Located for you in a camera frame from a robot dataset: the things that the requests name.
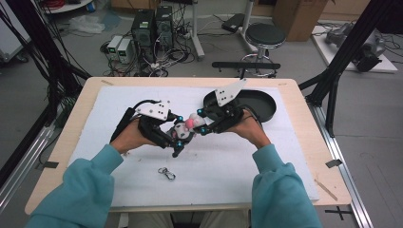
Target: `human hand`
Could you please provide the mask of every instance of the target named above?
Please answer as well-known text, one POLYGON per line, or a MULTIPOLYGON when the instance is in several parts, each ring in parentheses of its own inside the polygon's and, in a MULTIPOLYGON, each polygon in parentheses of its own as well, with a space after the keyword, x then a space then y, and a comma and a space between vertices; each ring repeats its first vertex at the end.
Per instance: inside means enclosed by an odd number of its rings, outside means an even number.
POLYGON ((132 121, 124 131, 110 143, 120 154, 124 154, 131 149, 138 148, 142 145, 156 145, 149 139, 145 138, 139 130, 140 119, 132 121))
POLYGON ((253 115, 247 110, 243 110, 242 120, 235 126, 230 127, 227 131, 237 133, 242 138, 248 140, 257 149, 271 144, 258 121, 255 120, 253 115))

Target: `small metal object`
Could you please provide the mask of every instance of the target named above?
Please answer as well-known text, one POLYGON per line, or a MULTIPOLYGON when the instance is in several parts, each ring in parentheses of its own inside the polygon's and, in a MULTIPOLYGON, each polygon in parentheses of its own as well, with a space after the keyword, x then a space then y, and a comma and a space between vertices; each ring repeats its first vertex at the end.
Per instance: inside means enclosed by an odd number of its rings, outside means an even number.
POLYGON ((158 172, 161 173, 161 174, 165 174, 165 176, 166 176, 170 181, 173 181, 174 179, 176 179, 175 174, 173 174, 172 172, 170 172, 166 167, 158 169, 158 172))

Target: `person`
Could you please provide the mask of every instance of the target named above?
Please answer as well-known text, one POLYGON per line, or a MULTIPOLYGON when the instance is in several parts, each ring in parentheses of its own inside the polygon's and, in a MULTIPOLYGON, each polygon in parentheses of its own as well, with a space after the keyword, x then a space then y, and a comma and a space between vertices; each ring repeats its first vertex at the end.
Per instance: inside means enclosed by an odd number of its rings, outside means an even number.
MULTIPOLYGON (((138 123, 134 120, 91 161, 74 161, 63 183, 40 202, 26 227, 104 227, 113 197, 114 179, 110 174, 123 162, 121 155, 154 144, 143 137, 138 123)), ((252 228, 321 227, 294 166, 281 160, 253 116, 244 110, 243 120, 228 131, 257 148, 252 155, 259 170, 252 187, 252 228)))

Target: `wooden table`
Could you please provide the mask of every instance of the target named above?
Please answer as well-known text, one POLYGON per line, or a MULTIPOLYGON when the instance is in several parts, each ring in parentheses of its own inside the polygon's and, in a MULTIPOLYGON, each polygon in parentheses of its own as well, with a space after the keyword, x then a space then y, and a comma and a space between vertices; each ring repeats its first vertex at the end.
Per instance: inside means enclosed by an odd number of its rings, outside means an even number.
MULTIPOLYGON (((186 87, 221 87, 236 82, 230 78, 104 78, 94 77, 86 81, 86 85, 74 106, 60 139, 56 143, 49 158, 59 162, 56 169, 44 169, 26 206, 30 214, 39 202, 55 187, 62 183, 62 177, 67 169, 68 160, 73 153, 86 119, 96 101, 102 86, 186 86, 186 87)), ((329 149, 323 140, 317 124, 305 103, 297 83, 291 79, 248 79, 246 86, 277 87, 289 118, 296 131, 299 144, 304 153, 308 167, 317 184, 320 200, 314 205, 347 205, 351 197, 344 180, 336 167, 328 168, 325 163, 332 160, 329 149)), ((148 208, 147 211, 169 210, 208 210, 204 207, 186 206, 183 208, 148 208)))

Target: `teal sweatshirt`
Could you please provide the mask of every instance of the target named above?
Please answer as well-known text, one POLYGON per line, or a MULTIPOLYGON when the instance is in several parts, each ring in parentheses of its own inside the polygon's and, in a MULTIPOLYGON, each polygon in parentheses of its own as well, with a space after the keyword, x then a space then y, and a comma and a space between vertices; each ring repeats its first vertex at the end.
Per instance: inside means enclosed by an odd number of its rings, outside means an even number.
MULTIPOLYGON (((252 227, 321 227, 291 163, 284 164, 270 144, 253 158, 259 174, 252 189, 252 227)), ((104 227, 113 198, 110 174, 123 159, 106 145, 91 161, 78 159, 32 212, 26 227, 104 227)))

